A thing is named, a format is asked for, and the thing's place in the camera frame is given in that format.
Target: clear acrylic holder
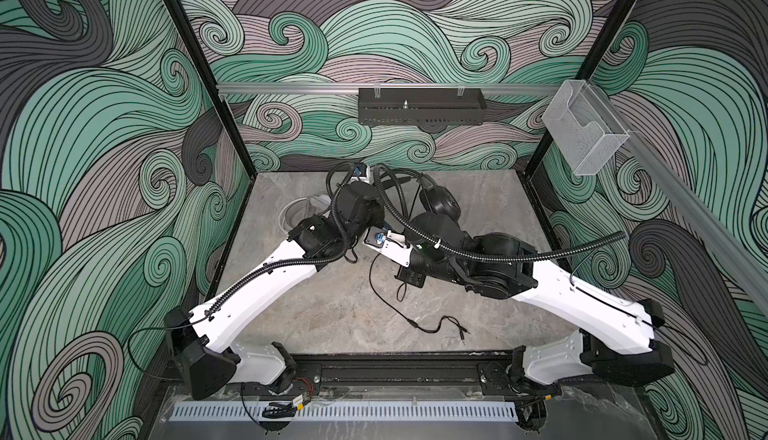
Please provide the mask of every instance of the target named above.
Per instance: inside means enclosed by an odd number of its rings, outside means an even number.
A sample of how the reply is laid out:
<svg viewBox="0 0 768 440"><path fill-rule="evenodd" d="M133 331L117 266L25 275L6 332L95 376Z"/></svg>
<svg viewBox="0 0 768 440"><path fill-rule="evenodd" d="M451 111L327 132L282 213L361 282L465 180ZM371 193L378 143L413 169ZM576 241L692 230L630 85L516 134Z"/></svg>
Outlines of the clear acrylic holder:
<svg viewBox="0 0 768 440"><path fill-rule="evenodd" d="M565 80L543 116L574 175L596 175L629 138L608 96L586 80Z"/></svg>

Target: swirl pattern wallpaper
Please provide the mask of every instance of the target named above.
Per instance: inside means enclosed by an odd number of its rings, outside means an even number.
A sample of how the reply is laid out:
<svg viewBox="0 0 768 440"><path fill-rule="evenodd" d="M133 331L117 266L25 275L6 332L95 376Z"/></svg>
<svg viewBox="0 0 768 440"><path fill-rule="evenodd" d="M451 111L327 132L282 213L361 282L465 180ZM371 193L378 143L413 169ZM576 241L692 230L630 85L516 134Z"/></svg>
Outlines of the swirl pattern wallpaper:
<svg viewBox="0 0 768 440"><path fill-rule="evenodd" d="M593 81L768 271L766 51L768 0L638 0ZM765 439L768 320L740 279L628 151L597 176L573 176L555 146L542 166L534 185L562 243L629 234L578 275L664 305L677 371L647 389L670 438Z"/></svg>
<svg viewBox="0 0 768 440"><path fill-rule="evenodd" d="M181 0L219 82L559 84L612 0ZM355 96L229 95L256 168L339 159L415 169L522 169L548 98L490 96L487 123L363 127Z"/></svg>
<svg viewBox="0 0 768 440"><path fill-rule="evenodd" d="M249 178L162 0L0 0L2 438L136 438L125 341L197 304ZM162 332L132 351L155 375Z"/></svg>

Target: red wire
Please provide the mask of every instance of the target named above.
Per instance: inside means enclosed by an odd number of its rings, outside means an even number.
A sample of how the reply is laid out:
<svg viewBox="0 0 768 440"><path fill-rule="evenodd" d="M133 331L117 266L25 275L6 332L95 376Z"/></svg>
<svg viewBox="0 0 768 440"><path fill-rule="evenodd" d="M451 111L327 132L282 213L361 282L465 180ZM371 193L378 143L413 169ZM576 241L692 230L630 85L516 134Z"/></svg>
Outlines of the red wire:
<svg viewBox="0 0 768 440"><path fill-rule="evenodd" d="M312 394L315 392L315 388L314 388L314 387L312 387L312 384L311 384L311 383L310 383L310 381L309 381L309 380L307 380L306 378L303 378L303 377L299 377L299 379L300 379L302 382L306 383L306 386L308 386L308 387L310 388L310 397L311 397L311 396L312 396Z"/></svg>

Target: gray marble floor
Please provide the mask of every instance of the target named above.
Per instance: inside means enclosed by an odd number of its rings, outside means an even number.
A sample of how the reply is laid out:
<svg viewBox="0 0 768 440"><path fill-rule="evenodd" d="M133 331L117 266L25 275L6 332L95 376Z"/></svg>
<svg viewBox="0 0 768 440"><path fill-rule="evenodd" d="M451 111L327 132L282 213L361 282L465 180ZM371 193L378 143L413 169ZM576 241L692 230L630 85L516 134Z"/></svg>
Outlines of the gray marble floor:
<svg viewBox="0 0 768 440"><path fill-rule="evenodd" d="M515 172L430 174L456 196L462 207L459 224L470 235L505 232L539 251L550 250ZM254 269L277 247L284 238L276 220L278 212L294 198L322 193L324 178L325 173L259 175L219 291ZM410 205L416 182L403 189ZM422 211L417 201L415 214ZM462 342L456 327L444 321L438 333L428 335L412 328L376 298L368 283L375 253L361 245L356 251L360 262L335 262L293 287L238 339L256 345L281 342L293 353L511 349L542 345L576 328L538 307L483 298L437 279L427 279L423 289L408 287L405 300L398 303L395 294L400 282L393 278L397 265L379 258L372 278L384 298L424 328L434 329L442 315L453 315L470 332Z"/></svg>

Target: aluminum rail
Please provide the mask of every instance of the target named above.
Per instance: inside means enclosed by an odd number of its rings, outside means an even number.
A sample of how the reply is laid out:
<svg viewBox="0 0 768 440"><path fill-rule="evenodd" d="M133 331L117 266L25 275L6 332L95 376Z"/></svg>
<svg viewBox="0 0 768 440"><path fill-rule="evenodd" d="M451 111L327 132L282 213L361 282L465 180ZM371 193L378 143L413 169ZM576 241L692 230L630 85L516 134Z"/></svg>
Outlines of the aluminum rail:
<svg viewBox="0 0 768 440"><path fill-rule="evenodd" d="M560 84L222 82L221 95L356 95L360 88L479 88L484 95L553 96Z"/></svg>
<svg viewBox="0 0 768 440"><path fill-rule="evenodd" d="M607 120L606 123L610 128L616 127L613 123L623 118L612 101L603 100L596 109L598 115L603 120ZM747 253L744 246L726 229L709 207L683 183L677 173L667 166L656 149L644 138L642 132L633 131L632 126L629 125L627 133L629 138L624 145L643 166L651 180L694 227L694 231L704 241L723 270L734 278L739 287L755 302L757 308L768 315L768 275L762 265Z"/></svg>

